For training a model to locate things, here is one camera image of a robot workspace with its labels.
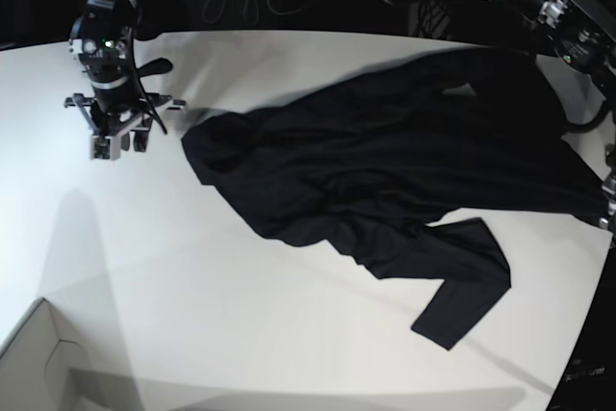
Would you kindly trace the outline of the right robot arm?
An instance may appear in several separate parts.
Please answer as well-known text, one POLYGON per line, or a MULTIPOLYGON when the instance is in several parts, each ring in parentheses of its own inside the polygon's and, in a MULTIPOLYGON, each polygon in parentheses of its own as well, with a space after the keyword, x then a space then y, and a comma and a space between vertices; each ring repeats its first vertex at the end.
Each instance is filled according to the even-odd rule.
POLYGON ((90 128, 90 157, 115 161, 122 152, 145 152, 153 124, 164 133, 165 111, 186 102, 148 92, 142 79, 173 70, 166 58, 138 65, 135 42, 142 25, 143 0, 87 0, 71 29, 68 48, 88 78, 92 95, 74 93, 64 106, 77 109, 90 128))

